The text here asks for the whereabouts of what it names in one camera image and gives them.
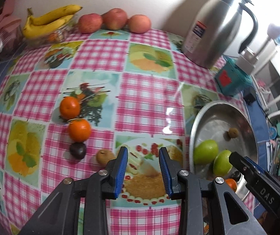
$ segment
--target metal bolt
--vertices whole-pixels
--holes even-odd
[[[216,182],[216,183],[222,184],[224,181],[225,181],[225,180],[224,180],[223,178],[221,178],[221,177],[215,178],[215,182]]]
[[[73,181],[72,178],[65,178],[65,179],[63,180],[63,183],[64,183],[64,184],[70,184],[72,181]]]
[[[182,175],[182,176],[187,176],[187,175],[189,175],[189,172],[188,172],[187,170],[185,170],[185,169],[182,169],[182,170],[179,172],[179,174]]]
[[[108,171],[106,170],[106,169],[101,169],[100,171],[99,171],[99,175],[101,175],[101,176],[105,176],[105,175],[107,175],[108,174]]]

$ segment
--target teal basket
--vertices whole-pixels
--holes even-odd
[[[225,66],[216,74],[215,80],[225,96],[234,96],[252,85],[252,78],[235,64],[235,59],[226,57]]]

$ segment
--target yellow banana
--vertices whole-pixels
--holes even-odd
[[[72,4],[50,11],[49,13],[44,14],[41,17],[31,16],[30,19],[33,25],[42,26],[42,25],[52,23],[53,21],[63,16],[73,15],[76,12],[80,11],[81,9],[82,9],[81,6]]]
[[[31,15],[27,17],[27,22],[23,28],[23,35],[27,39],[37,38],[55,31],[57,28],[61,27],[62,25],[66,24],[69,20],[71,20],[74,15],[63,16],[47,25],[42,26],[33,25],[31,23],[30,16]]]

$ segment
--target stainless steel basin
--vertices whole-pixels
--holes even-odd
[[[239,130],[239,136],[237,138],[230,139],[228,137],[227,131],[231,127]],[[236,151],[242,156],[248,156],[257,163],[257,144],[249,121],[236,106],[226,101],[213,101],[205,105],[195,118],[190,137],[190,171],[197,174],[200,178],[213,180],[215,176],[212,172],[212,164],[204,166],[194,165],[193,161],[194,148],[207,139],[215,140],[218,144],[219,151],[225,149],[231,152]],[[234,171],[236,169],[233,167],[224,179],[229,178]],[[242,175],[237,184],[236,191],[236,194],[241,200],[244,200],[249,193],[245,184],[246,181]]]

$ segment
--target green apple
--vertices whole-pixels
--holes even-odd
[[[218,154],[218,145],[216,141],[204,140],[193,151],[193,160],[195,165],[206,165],[214,161]]]
[[[231,152],[228,149],[225,149],[216,157],[213,165],[213,172],[216,176],[223,177],[230,172],[232,168],[232,165],[229,162],[230,154]]]

